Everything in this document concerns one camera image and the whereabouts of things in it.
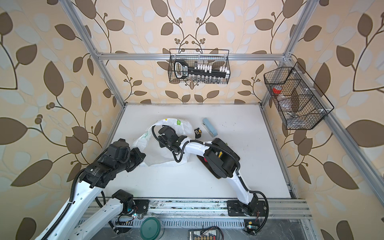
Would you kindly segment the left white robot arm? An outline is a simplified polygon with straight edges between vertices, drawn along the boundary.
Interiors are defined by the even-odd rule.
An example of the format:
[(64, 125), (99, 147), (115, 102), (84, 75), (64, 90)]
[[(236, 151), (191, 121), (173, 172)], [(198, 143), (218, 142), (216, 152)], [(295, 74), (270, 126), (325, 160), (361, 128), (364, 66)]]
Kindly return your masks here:
[(96, 160), (81, 170), (74, 178), (70, 197), (50, 224), (37, 236), (38, 240), (90, 240), (105, 225), (119, 215), (129, 217), (141, 208), (134, 196), (118, 190), (82, 224), (79, 223), (91, 203), (97, 200), (109, 182), (121, 172), (132, 172), (145, 159), (139, 148), (130, 148), (124, 139), (110, 144)]

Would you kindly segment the white printed plastic bag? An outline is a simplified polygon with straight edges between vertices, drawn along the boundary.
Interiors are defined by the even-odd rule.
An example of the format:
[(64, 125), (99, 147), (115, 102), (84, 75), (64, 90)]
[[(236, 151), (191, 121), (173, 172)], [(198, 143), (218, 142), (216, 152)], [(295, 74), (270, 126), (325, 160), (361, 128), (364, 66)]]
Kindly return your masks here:
[[(159, 130), (163, 125), (172, 127), (178, 136), (193, 136), (193, 126), (184, 119), (167, 118), (157, 121), (153, 124), (156, 130)], [(190, 154), (185, 153), (181, 162), (177, 163), (174, 157), (167, 148), (161, 148), (160, 143), (155, 139), (152, 133), (152, 128), (149, 127), (146, 132), (134, 141), (133, 148), (146, 154), (146, 157), (141, 164), (143, 167), (177, 167), (186, 164), (190, 158)]]

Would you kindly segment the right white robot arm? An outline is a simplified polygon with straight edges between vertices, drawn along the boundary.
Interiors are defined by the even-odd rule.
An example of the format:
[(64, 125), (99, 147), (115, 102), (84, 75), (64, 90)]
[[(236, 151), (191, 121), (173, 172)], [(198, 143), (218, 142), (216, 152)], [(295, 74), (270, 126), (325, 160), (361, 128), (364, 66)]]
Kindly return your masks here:
[(151, 131), (160, 147), (168, 149), (177, 163), (186, 154), (196, 155), (214, 176), (229, 182), (237, 196), (236, 200), (227, 201), (229, 216), (268, 217), (267, 197), (248, 188), (240, 174), (240, 157), (224, 141), (219, 138), (211, 142), (192, 140), (187, 136), (178, 136), (173, 128), (166, 125), (161, 127), (158, 135), (155, 134), (155, 127)]

